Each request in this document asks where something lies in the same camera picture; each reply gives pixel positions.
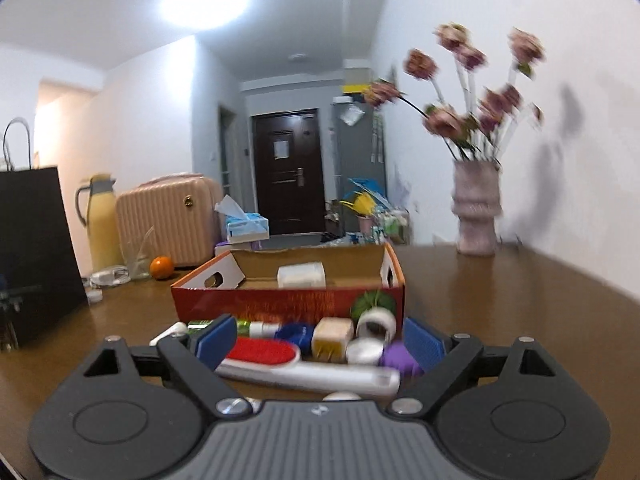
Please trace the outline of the orange fruit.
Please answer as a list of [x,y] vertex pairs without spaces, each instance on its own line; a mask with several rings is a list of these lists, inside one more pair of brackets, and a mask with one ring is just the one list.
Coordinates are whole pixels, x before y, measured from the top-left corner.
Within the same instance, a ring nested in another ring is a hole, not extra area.
[[170,257],[159,256],[149,264],[149,274],[157,281],[168,280],[175,273],[175,265]]

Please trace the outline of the pink ceramic vase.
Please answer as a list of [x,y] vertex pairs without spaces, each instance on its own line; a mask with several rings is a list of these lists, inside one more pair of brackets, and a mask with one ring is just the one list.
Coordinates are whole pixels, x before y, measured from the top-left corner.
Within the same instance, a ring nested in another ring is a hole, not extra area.
[[499,170],[487,160],[454,163],[452,213],[458,218],[458,252],[491,257],[497,250],[495,222],[502,214]]

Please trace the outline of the purple ribbed lid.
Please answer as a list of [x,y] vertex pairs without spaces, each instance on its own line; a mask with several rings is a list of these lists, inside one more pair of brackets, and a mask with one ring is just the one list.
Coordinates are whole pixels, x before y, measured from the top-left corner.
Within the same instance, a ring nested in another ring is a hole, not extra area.
[[424,373],[401,341],[394,341],[383,350],[378,365],[398,370],[402,377],[418,377]]

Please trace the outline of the yellow box on refrigerator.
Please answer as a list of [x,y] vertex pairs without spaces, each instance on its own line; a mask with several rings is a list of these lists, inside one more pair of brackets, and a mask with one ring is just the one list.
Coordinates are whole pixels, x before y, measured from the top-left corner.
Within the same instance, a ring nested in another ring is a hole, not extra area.
[[370,84],[344,84],[342,92],[346,94],[346,96],[350,96],[351,94],[361,94],[369,88]]

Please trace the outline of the yellow thermos jug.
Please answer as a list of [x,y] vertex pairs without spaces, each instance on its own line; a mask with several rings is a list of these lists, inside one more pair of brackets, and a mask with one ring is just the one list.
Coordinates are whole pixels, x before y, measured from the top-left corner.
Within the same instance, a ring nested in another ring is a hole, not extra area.
[[124,263],[116,218],[115,179],[95,174],[77,189],[74,205],[86,229],[93,272]]

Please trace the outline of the black paper bag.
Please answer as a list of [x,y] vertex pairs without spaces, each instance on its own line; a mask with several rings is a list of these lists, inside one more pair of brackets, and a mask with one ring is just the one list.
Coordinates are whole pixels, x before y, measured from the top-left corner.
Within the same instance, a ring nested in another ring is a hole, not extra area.
[[1,349],[47,333],[88,304],[55,167],[17,170],[7,140],[1,173]]

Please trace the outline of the round white metal disc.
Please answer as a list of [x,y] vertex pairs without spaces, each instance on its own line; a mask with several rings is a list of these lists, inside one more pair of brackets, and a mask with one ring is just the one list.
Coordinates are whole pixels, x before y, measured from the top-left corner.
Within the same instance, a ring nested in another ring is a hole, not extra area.
[[343,401],[358,401],[361,396],[354,392],[349,391],[337,391],[327,394],[324,398],[324,402],[343,402]]

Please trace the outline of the red white lint brush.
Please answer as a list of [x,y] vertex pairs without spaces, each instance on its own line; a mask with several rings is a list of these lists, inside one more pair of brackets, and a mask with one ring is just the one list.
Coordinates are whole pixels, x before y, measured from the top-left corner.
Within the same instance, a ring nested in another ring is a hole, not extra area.
[[215,372],[241,382],[318,393],[392,396],[400,387],[393,368],[304,361],[294,344],[274,339],[240,337]]

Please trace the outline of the clear plastic swab container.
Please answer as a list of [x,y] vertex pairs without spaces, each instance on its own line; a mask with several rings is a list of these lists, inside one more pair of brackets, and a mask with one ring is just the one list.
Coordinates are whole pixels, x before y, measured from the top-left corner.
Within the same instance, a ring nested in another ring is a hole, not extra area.
[[282,289],[325,288],[326,270],[319,261],[280,266],[277,283]]

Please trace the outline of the small white tube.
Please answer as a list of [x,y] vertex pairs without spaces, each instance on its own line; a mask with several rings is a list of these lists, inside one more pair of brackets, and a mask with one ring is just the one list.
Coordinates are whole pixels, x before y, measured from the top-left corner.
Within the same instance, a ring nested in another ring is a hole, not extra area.
[[165,337],[182,337],[188,333],[188,326],[183,322],[175,322],[166,330],[149,341],[149,345],[155,347],[157,343]]

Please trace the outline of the white ribbed bottle cap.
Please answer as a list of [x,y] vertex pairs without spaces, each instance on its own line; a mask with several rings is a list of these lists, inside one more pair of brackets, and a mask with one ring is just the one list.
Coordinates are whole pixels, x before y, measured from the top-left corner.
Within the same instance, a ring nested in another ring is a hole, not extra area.
[[356,338],[346,347],[345,359],[349,365],[378,366],[385,344],[376,338]]

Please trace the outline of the clear glass cup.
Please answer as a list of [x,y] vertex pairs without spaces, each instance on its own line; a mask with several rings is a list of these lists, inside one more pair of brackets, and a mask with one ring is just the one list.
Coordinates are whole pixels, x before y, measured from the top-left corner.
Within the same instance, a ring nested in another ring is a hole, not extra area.
[[122,254],[131,281],[151,277],[150,264],[155,254],[155,230],[151,226],[143,235],[130,238],[122,245]]

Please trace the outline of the dried pink rose bouquet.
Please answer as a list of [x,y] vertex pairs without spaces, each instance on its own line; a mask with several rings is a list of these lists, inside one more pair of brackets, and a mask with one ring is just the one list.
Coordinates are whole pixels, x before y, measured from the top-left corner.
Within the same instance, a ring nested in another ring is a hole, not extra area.
[[400,101],[421,116],[423,127],[432,136],[444,140],[450,154],[462,162],[491,162],[499,166],[499,155],[510,142],[518,125],[533,119],[540,127],[544,113],[534,103],[527,103],[516,88],[516,78],[522,75],[532,80],[535,66],[546,59],[544,46],[530,32],[514,28],[508,35],[511,61],[506,83],[497,90],[485,88],[476,92],[475,73],[487,65],[484,52],[472,45],[470,32],[461,24],[445,23],[436,27],[438,44],[448,51],[463,93],[463,110],[459,112],[445,98],[436,81],[438,65],[434,58],[419,49],[412,49],[405,58],[404,73],[415,80],[426,81],[434,89],[434,102],[420,107],[398,88],[393,75],[370,82],[361,91],[364,102],[374,108]]

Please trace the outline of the cluttered storage cart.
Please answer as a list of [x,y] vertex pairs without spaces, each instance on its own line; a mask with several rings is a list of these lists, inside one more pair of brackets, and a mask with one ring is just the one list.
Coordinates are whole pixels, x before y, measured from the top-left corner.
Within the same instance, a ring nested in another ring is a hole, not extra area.
[[326,204],[326,229],[343,244],[409,245],[409,211],[395,207],[373,179],[349,178],[349,191]]

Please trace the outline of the pink ribbed suitcase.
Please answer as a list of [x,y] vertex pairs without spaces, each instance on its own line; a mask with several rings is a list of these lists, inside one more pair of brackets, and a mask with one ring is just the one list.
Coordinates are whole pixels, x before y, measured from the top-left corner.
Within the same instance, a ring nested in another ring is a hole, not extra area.
[[202,174],[170,174],[142,183],[116,198],[120,247],[148,242],[176,266],[199,266],[221,241],[219,182]]

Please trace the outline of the grey refrigerator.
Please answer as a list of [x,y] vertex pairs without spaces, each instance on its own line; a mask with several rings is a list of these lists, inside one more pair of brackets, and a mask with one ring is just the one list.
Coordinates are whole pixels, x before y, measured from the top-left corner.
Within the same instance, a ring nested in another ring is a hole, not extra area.
[[369,104],[332,104],[334,174],[337,198],[350,200],[360,187],[352,179],[371,180],[386,195],[383,119]]

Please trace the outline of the dark brown door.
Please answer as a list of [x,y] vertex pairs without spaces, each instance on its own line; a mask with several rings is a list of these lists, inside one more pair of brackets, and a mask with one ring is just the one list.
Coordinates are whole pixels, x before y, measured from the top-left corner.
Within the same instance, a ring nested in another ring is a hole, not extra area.
[[318,110],[254,116],[252,133],[257,210],[270,233],[322,232],[326,194]]

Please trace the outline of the blue ribbed lid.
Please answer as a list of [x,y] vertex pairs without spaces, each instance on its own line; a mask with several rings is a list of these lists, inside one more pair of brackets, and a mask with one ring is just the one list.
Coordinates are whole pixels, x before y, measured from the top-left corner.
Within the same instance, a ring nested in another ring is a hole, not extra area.
[[286,341],[299,348],[301,356],[312,355],[312,337],[314,326],[306,323],[290,323],[282,325],[274,334],[277,340]]

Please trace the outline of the blue tissue box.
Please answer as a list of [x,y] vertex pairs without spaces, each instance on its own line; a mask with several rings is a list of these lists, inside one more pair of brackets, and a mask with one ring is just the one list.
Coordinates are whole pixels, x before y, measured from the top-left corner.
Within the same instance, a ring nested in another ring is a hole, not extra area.
[[269,221],[261,214],[245,212],[229,195],[216,203],[215,210],[224,220],[224,232],[230,244],[260,242],[270,237]]

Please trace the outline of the beige cube plug adapter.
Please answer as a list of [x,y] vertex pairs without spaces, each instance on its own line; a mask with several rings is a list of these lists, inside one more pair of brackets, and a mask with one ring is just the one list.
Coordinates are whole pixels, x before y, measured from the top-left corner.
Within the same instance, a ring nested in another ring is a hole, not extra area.
[[312,334],[312,357],[319,362],[345,363],[346,349],[354,333],[350,318],[322,318]]

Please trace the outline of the green spray bottle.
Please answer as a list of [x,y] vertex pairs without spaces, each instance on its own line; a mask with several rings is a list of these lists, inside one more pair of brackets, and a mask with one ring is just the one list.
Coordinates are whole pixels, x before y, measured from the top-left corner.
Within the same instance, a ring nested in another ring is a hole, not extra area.
[[[212,320],[197,320],[189,322],[186,324],[186,327],[188,328],[189,333],[193,333],[198,332],[199,330],[204,330],[204,328],[212,323]],[[266,323],[260,321],[236,320],[235,323],[238,335],[240,337],[248,338],[271,339],[276,336],[276,333],[282,327],[282,325],[278,323]]]

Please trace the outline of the white tape roll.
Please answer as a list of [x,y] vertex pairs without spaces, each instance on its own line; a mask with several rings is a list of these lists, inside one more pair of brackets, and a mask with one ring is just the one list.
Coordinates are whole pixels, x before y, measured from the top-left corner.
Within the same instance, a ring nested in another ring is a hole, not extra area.
[[390,344],[395,339],[396,333],[396,318],[390,310],[375,307],[358,318],[357,338],[374,338],[382,340],[384,344]]

